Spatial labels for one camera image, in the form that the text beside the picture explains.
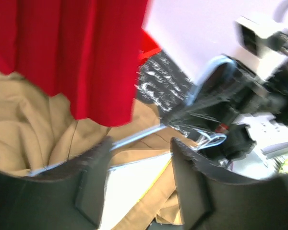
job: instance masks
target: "red plastic object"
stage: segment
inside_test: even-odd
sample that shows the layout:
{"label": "red plastic object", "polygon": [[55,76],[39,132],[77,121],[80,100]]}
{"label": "red plastic object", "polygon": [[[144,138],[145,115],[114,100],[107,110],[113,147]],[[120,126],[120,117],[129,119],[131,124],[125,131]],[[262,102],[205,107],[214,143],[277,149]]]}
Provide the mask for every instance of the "red plastic object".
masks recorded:
{"label": "red plastic object", "polygon": [[147,34],[145,30],[143,31],[142,38],[142,50],[140,53],[140,65],[145,64],[145,62],[154,54],[157,54],[161,51],[161,48],[158,44]]}

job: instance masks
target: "red fabric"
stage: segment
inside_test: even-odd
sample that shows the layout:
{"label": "red fabric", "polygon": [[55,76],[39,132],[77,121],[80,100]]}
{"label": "red fabric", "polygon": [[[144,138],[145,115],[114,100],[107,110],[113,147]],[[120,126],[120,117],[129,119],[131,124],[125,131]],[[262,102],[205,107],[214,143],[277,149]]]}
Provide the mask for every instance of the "red fabric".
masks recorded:
{"label": "red fabric", "polygon": [[147,0],[0,0],[0,71],[18,71],[76,119],[131,119]]}

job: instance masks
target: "cable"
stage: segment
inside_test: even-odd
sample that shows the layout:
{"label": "cable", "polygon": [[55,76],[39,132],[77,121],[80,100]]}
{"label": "cable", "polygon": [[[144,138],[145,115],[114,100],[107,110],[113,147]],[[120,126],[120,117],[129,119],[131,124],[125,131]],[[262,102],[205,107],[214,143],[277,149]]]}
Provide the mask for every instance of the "cable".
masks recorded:
{"label": "cable", "polygon": [[282,23],[284,20],[285,13],[288,11],[288,0],[280,3],[274,12],[273,19],[277,23]]}

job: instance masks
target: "tan fabric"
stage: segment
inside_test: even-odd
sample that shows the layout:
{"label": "tan fabric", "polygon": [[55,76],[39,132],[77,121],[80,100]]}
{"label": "tan fabric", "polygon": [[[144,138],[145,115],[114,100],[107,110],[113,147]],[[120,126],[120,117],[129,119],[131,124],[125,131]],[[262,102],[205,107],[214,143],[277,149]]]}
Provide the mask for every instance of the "tan fabric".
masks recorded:
{"label": "tan fabric", "polygon": [[[158,123],[156,106],[138,100],[132,122],[124,126],[109,130],[89,119],[74,120],[63,95],[48,97],[19,74],[0,74],[0,170],[15,176],[77,156],[107,134],[120,140]],[[114,151],[112,165],[164,154],[172,137],[195,145],[167,128]],[[117,229],[145,229],[154,217],[160,223],[181,223],[171,165]]]}

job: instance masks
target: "brown garment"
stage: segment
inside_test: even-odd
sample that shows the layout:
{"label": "brown garment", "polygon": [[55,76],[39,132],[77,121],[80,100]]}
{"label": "brown garment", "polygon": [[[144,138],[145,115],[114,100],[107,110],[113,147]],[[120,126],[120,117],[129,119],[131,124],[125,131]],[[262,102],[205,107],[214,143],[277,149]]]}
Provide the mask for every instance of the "brown garment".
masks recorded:
{"label": "brown garment", "polygon": [[[63,95],[48,97],[19,74],[0,74],[0,170],[15,176],[77,156],[105,135],[120,140],[156,124],[157,107],[138,100],[132,122],[124,126],[109,129],[90,119],[74,120]],[[167,128],[114,151],[112,165],[162,155],[172,137],[195,145]],[[181,224],[171,164],[115,229],[145,229],[153,218]]]}

